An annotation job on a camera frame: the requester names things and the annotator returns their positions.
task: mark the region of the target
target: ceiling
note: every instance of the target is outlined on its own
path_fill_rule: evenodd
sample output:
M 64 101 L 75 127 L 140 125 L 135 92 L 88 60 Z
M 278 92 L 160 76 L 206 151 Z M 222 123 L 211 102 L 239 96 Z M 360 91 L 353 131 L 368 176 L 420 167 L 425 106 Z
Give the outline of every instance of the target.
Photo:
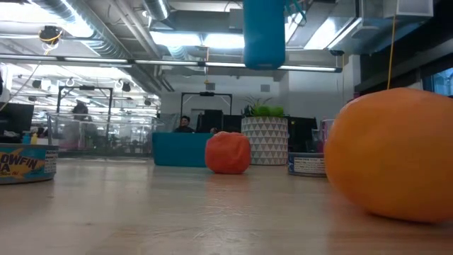
M 153 14 L 145 11 L 147 8 L 144 2 L 150 3 L 148 8 L 151 12 L 153 10 L 162 12 L 165 6 L 156 8 L 153 4 L 165 3 L 166 0 L 31 1 L 33 4 L 19 5 L 0 0 L 0 54 L 43 55 L 54 45 L 41 42 L 38 32 L 49 25 L 57 26 L 63 31 L 57 47 L 49 51 L 49 55 L 52 56 L 243 62 L 242 1 L 168 0 L 169 16 L 161 21 L 150 18 Z M 360 16 L 357 12 L 358 2 L 360 1 L 298 0 L 297 4 L 304 9 L 306 20 L 303 21 L 302 15 L 294 11 L 294 6 L 292 6 L 294 14 L 288 16 L 287 13 L 285 64 L 341 67 L 338 57 L 325 49 Z M 388 29 L 388 22 L 383 22 L 381 35 L 388 35 Z M 176 34 L 176 38 L 172 39 L 171 34 Z M 219 34 L 226 37 L 219 39 Z M 360 47 L 362 40 L 353 40 L 350 37 L 346 37 L 346 40 L 350 43 L 340 41 L 339 46 L 334 49 L 349 49 L 349 52 L 345 50 L 349 54 L 364 50 Z M 373 51 L 374 48 L 369 46 L 365 50 Z M 14 93 L 26 81 L 27 76 L 31 75 L 36 63 L 23 63 L 19 60 L 8 60 L 7 63 L 14 73 L 11 87 L 11 92 Z M 205 80 L 216 83 L 218 91 L 231 92 L 236 89 L 241 93 L 247 93 L 248 88 L 253 90 L 252 86 L 247 84 L 255 80 L 243 79 L 244 82 L 239 82 L 240 86 L 232 86 L 231 84 L 238 83 L 232 81 L 240 81 L 243 77 L 258 77 L 257 84 L 260 83 L 258 82 L 260 79 L 268 81 L 267 84 L 276 84 L 285 74 L 285 71 L 254 71 L 228 67 L 207 69 L 152 65 L 128 67 L 127 64 L 117 67 L 84 63 L 80 65 L 81 67 L 75 67 L 74 64 L 61 62 L 46 63 L 38 68 L 33 78 L 45 79 L 46 82 L 50 80 L 55 86 L 72 80 L 75 81 L 74 86 L 80 84 L 109 87 L 113 88 L 114 96 L 118 98 L 127 94 L 120 88 L 122 82 L 130 82 L 132 90 L 128 93 L 134 97 L 113 101 L 115 107 L 119 105 L 116 108 L 121 109 L 126 103 L 131 106 L 130 108 L 141 108 L 144 98 L 158 98 L 163 93 L 193 91 L 194 88 L 203 90 Z M 108 102 L 101 99 L 105 95 L 98 90 L 77 93 L 99 98 L 93 102 L 93 107 Z M 26 94 L 47 94 L 47 98 L 37 97 L 37 102 L 52 107 L 56 104 L 53 99 L 55 90 L 49 91 L 46 88 L 37 90 L 27 84 L 21 94 L 24 96 L 18 97 L 18 101 L 28 101 Z M 75 99 L 71 99 L 70 95 L 62 101 L 68 106 L 74 102 Z M 156 99 L 148 106 L 149 113 L 153 114 L 159 105 L 160 102 Z

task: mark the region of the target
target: geometric triangle pattern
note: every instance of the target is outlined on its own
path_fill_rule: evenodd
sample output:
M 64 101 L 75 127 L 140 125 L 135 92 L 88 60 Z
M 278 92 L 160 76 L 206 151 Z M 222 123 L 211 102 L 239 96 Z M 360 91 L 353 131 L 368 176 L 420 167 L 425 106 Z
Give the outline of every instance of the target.
M 243 118 L 242 134 L 251 146 L 251 163 L 285 165 L 288 160 L 288 120 L 277 117 Z

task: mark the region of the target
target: black monitor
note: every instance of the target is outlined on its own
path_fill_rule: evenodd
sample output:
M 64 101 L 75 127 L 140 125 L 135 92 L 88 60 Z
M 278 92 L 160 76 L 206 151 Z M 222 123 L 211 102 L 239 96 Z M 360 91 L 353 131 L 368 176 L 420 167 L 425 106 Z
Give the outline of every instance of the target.
M 22 135 L 24 131 L 30 131 L 31 119 L 33 117 L 34 105 L 19 103 L 8 103 L 0 111 L 0 135 L 4 131 L 11 131 Z

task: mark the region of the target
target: orange ball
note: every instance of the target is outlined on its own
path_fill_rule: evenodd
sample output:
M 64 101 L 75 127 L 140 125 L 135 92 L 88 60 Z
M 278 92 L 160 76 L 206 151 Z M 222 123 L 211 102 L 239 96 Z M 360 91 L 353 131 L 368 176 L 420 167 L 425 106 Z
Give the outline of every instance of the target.
M 205 161 L 216 174 L 242 174 L 250 165 L 250 143 L 240 133 L 219 132 L 207 141 Z
M 324 154 L 329 181 L 365 210 L 453 220 L 453 99 L 417 89 L 362 96 L 338 114 Z

